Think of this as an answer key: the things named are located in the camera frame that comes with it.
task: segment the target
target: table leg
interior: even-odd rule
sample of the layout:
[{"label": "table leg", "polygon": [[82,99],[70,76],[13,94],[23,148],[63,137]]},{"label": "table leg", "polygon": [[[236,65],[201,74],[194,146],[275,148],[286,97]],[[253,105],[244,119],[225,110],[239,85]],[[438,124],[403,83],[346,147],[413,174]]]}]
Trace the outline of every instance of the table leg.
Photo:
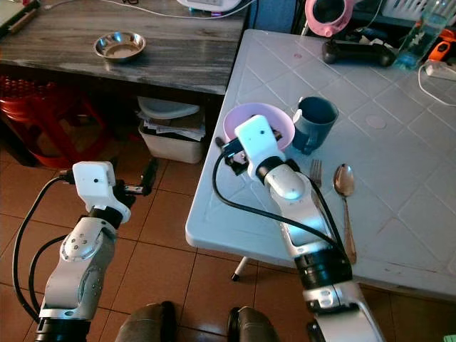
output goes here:
[{"label": "table leg", "polygon": [[27,150],[24,143],[11,128],[0,119],[0,145],[24,166],[34,166],[36,158]]},{"label": "table leg", "polygon": [[223,95],[207,96],[204,101],[205,123],[206,123],[206,143],[209,146],[212,135],[215,131],[215,125],[219,118],[220,110],[223,104]]}]

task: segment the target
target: game controller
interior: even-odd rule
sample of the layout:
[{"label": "game controller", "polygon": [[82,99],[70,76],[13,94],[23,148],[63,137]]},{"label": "game controller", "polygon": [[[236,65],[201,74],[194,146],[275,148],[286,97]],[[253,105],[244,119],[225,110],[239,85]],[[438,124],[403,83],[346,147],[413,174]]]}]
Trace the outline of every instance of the game controller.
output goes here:
[{"label": "game controller", "polygon": [[364,61],[390,66],[395,55],[384,45],[364,45],[359,43],[327,41],[323,44],[323,61],[327,64],[340,60]]}]

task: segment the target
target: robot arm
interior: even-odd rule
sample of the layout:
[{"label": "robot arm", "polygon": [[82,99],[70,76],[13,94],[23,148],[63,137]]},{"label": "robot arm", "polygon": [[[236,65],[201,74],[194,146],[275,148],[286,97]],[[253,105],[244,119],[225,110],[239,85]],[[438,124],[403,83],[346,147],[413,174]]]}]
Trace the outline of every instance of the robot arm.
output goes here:
[{"label": "robot arm", "polygon": [[153,160],[141,185],[116,184],[109,162],[79,162],[73,176],[88,216],[63,240],[59,262],[49,277],[36,331],[37,341],[85,341],[114,255],[117,229],[130,218],[133,195],[148,195]]},{"label": "robot arm", "polygon": [[[310,228],[303,230],[281,222],[282,238],[304,287],[304,301],[315,315],[316,320],[308,326],[311,341],[384,341],[361,290],[353,282],[337,230],[320,209],[318,189],[286,163],[265,117],[250,118],[235,133],[249,161],[249,176],[269,190],[282,217]],[[333,241],[329,244],[316,233]]]}]

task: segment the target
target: plastic bottle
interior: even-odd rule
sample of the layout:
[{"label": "plastic bottle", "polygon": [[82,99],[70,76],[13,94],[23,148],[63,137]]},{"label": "plastic bottle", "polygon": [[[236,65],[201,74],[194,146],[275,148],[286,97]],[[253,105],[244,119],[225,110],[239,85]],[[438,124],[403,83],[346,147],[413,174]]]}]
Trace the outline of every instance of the plastic bottle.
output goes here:
[{"label": "plastic bottle", "polygon": [[421,59],[454,15],[450,7],[450,0],[431,0],[426,4],[421,19],[412,28],[399,49],[395,66],[404,69],[418,67]]}]

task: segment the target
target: fork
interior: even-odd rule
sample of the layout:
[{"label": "fork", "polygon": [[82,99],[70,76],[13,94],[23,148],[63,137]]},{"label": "fork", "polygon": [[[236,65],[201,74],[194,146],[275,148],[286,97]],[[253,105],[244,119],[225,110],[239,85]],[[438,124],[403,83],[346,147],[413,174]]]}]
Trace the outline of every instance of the fork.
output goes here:
[{"label": "fork", "polygon": [[321,174],[323,170],[321,168],[321,160],[313,159],[311,163],[311,174],[309,178],[313,180],[318,188],[321,187]]}]

